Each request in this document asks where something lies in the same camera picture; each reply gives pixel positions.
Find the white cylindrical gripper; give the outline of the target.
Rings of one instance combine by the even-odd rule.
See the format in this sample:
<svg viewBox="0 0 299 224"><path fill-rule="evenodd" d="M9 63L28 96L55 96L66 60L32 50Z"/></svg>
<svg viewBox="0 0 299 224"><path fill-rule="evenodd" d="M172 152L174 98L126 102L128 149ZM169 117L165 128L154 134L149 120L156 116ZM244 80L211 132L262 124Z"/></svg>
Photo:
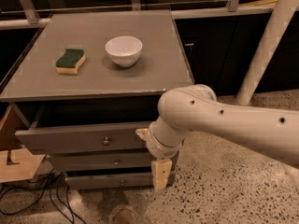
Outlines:
<svg viewBox="0 0 299 224"><path fill-rule="evenodd" d="M149 153L158 159L151 162L154 189L156 191L165 189L172 168L170 158L179 152L184 139L191 132L172 127L159 117L149 128L136 129L135 133L146 141Z"/></svg>

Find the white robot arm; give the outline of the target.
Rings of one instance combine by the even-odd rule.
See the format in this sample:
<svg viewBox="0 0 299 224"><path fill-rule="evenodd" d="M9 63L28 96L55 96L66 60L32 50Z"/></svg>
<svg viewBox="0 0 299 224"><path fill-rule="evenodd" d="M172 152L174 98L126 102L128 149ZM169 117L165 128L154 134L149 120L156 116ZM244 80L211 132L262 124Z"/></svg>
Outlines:
<svg viewBox="0 0 299 224"><path fill-rule="evenodd" d="M217 101L206 85L166 91L158 102L159 117L136 134L146 142L153 186L166 188L171 159L192 132L214 134L292 167L299 165L299 112Z"/></svg>

